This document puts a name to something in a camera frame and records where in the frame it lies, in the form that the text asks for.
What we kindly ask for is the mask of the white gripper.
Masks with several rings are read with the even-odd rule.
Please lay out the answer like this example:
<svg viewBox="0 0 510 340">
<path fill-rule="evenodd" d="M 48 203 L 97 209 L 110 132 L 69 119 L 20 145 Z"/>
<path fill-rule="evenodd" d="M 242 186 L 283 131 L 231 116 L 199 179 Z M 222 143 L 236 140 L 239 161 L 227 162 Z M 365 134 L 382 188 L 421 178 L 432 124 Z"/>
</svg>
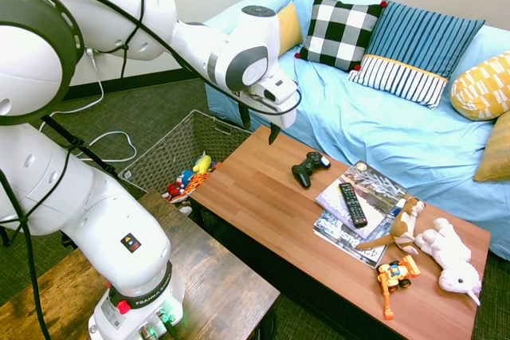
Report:
<svg viewBox="0 0 510 340">
<path fill-rule="evenodd" d="M 278 104 L 276 101 L 271 101 L 265 97 L 242 92 L 238 110 L 244 129 L 250 129 L 251 127 L 249 111 L 258 113 L 270 122 L 268 143 L 272 145 L 280 134 L 281 128 L 286 129 L 294 124 L 297 106 L 298 98 L 296 94 Z"/>
</svg>

